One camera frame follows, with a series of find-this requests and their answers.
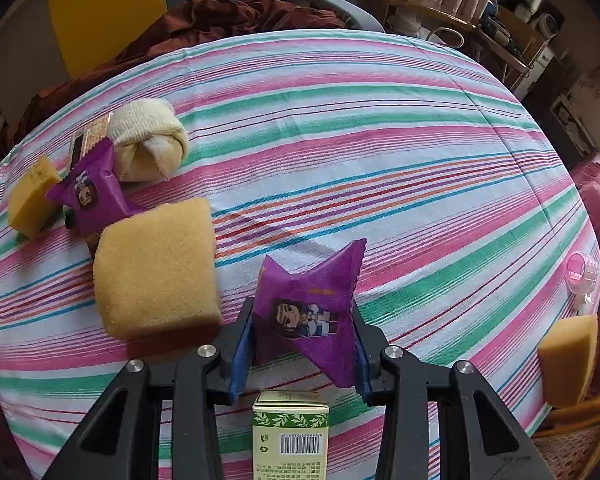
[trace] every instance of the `cardboard box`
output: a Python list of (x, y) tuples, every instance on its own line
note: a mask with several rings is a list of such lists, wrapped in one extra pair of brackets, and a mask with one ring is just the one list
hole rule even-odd
[(328, 439), (320, 394), (263, 390), (253, 405), (253, 479), (325, 480)]

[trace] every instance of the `blue gripper pad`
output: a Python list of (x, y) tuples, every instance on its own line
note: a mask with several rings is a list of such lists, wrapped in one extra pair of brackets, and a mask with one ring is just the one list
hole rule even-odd
[(253, 359), (253, 330), (251, 329), (251, 316), (244, 324), (244, 331), (240, 336), (238, 348), (235, 350), (235, 358), (232, 366), (232, 381), (229, 386), (229, 398), (231, 403), (244, 391), (247, 383), (251, 360)]
[(371, 384), (369, 381), (369, 361), (366, 360), (366, 352), (362, 347), (360, 336), (356, 332), (356, 392), (367, 402), (371, 395)]

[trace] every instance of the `barcode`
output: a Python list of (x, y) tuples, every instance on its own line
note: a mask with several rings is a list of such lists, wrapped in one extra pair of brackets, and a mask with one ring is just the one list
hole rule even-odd
[(280, 434), (280, 454), (282, 455), (320, 455), (322, 446), (319, 433), (282, 433)]

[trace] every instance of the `striped tablecloth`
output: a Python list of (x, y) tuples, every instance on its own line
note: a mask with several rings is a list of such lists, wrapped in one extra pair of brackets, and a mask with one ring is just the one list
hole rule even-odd
[[(7, 198), (40, 153), (65, 171), (72, 132), (149, 96), (174, 105), (190, 153), (177, 176), (129, 196), (145, 206), (209, 198), (227, 321), (253, 293), (265, 254), (298, 271), (365, 237), (355, 292), (365, 319), (427, 362), (471, 360), (534, 430), (547, 412), (536, 345), (575, 314), (561, 262), (573, 248), (600, 259), (551, 145), (509, 91), (453, 50), (368, 32), (273, 32), (132, 69), (69, 104), (0, 165), (0, 402), (36, 476), (128, 356), (165, 347), (108, 337), (85, 245), (60, 222), (26, 241), (8, 227)], [(218, 409), (227, 479), (251, 478), (250, 405), (265, 386), (328, 401), (330, 479), (374, 474), (382, 409), (289, 355), (253, 369), (249, 393)], [(161, 478), (171, 475), (170, 417), (165, 405)], [(429, 420), (435, 478), (433, 406)]]

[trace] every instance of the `brown blanket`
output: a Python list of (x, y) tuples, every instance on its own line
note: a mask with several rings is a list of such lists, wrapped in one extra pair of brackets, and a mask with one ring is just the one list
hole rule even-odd
[(171, 9), (111, 61), (33, 97), (20, 122), (8, 131), (7, 150), (65, 104), (103, 81), (153, 58), (209, 41), (272, 30), (346, 28), (330, 10), (280, 0), (188, 0)]

